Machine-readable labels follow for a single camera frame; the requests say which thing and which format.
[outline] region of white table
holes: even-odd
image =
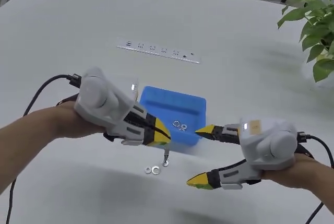
[[[97,65],[139,77],[141,89],[205,97],[208,123],[235,123],[248,114],[283,117],[334,149],[333,107],[299,73],[302,24],[278,31],[280,9],[257,0],[12,0],[0,9],[0,125],[20,117],[49,77]],[[191,50],[202,63],[118,49],[117,37]],[[35,109],[75,91],[55,82]],[[307,148],[328,162],[317,143]],[[188,187],[193,175],[242,158],[238,146],[208,140],[188,153],[171,153],[170,166],[150,176],[144,167],[161,161],[160,149],[123,147],[100,135],[57,140],[20,175],[12,224],[304,223],[318,204],[309,192],[267,181],[241,191]],[[0,197],[1,218],[7,204],[8,191]],[[324,209],[315,223],[331,221]]]

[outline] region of electrical outlet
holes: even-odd
[[[196,64],[200,64],[200,57],[195,55],[193,52],[184,51],[175,48],[167,48],[166,46],[158,46],[153,43],[135,41],[135,40],[117,40],[117,47],[127,49],[131,51],[153,54],[156,56],[163,56],[167,58],[174,58],[180,61],[187,61]]]
[[[179,56],[180,54],[180,51],[179,50],[173,50],[173,55],[174,56]]]

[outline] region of orange label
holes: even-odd
[[[252,135],[261,134],[260,120],[254,120],[249,122],[249,132]]]

